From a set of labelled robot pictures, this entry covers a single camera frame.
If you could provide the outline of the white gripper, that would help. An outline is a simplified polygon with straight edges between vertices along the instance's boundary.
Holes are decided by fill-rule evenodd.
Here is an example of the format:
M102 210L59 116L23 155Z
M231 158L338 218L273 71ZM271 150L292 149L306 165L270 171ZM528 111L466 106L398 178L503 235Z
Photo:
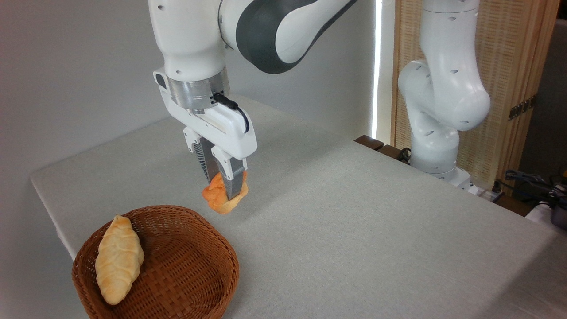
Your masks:
M164 69L153 73L166 109L180 123L188 149L195 154L207 182L220 172L228 200L241 193L247 159L257 149L252 121L243 111L229 107L227 71L200 81L168 78Z

